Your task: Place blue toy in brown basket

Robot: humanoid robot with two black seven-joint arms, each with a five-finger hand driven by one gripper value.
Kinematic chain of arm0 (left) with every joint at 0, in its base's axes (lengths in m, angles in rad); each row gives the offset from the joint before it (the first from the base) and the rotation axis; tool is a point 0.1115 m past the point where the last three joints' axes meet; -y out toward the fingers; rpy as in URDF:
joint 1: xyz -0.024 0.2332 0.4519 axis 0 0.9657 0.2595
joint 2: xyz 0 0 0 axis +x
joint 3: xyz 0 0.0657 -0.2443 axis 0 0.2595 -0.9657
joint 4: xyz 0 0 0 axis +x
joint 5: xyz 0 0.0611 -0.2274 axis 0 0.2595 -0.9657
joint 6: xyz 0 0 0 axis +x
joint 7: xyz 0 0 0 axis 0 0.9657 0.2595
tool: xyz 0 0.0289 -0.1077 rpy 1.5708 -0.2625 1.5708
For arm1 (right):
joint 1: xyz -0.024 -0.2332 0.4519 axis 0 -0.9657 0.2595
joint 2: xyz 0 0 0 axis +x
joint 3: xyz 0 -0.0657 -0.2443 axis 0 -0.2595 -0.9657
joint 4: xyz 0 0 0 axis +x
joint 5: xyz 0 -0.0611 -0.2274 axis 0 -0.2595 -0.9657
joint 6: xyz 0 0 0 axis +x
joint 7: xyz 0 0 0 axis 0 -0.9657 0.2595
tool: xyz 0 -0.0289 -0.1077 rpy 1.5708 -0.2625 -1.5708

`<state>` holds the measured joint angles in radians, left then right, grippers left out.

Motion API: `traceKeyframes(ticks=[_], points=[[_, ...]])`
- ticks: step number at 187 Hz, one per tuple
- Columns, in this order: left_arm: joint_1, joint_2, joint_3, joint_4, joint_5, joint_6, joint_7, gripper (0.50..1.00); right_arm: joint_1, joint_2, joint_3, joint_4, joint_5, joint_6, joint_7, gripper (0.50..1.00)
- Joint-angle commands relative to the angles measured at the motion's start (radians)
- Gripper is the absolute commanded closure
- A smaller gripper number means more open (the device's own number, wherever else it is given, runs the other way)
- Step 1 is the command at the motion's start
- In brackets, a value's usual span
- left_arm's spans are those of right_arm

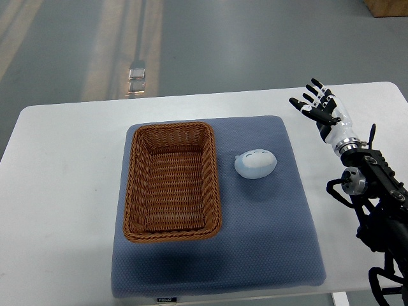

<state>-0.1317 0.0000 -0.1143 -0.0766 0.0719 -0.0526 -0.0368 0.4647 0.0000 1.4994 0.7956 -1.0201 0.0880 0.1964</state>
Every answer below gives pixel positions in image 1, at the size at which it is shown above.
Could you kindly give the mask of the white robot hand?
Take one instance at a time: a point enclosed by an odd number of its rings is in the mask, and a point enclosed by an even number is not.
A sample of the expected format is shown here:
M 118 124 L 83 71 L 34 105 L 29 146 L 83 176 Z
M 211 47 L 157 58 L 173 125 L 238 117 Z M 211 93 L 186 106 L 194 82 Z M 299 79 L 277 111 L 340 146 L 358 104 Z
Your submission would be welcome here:
M 332 91 L 319 80 L 312 78 L 311 82 L 314 86 L 306 85 L 309 93 L 302 94 L 308 102 L 296 98 L 290 98 L 289 102 L 304 116 L 315 117 L 322 140 L 330 144 L 334 151 L 358 148 L 359 138 L 353 131 L 352 120 L 341 100 L 329 97 L 333 95 Z

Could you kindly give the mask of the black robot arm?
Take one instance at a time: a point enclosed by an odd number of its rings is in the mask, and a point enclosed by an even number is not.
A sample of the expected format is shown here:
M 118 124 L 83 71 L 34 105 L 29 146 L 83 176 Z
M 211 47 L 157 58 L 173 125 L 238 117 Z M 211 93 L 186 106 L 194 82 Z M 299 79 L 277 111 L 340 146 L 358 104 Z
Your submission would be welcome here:
M 344 104 L 329 88 L 315 78 L 305 88 L 302 101 L 289 102 L 316 122 L 320 137 L 346 167 L 326 191 L 356 213 L 357 238 L 384 254 L 384 266 L 368 271 L 372 294 L 379 305 L 388 304 L 387 295 L 400 295 L 407 303 L 407 190 L 382 153 L 372 148 L 376 126 L 368 141 L 361 141 Z

